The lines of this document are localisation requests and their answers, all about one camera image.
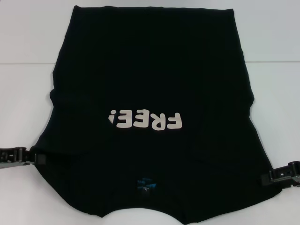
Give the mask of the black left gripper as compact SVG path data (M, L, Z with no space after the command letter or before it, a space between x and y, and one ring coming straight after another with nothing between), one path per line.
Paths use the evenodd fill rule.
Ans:
M22 165L45 165L46 155L26 150L26 147L0 149L0 167L10 168Z

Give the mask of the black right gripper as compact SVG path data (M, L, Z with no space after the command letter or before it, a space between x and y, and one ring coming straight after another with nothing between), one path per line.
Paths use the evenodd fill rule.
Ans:
M300 186L300 162L293 161L289 166L280 167L269 170L266 174L261 176L261 184L263 186L275 185L279 187L294 187Z

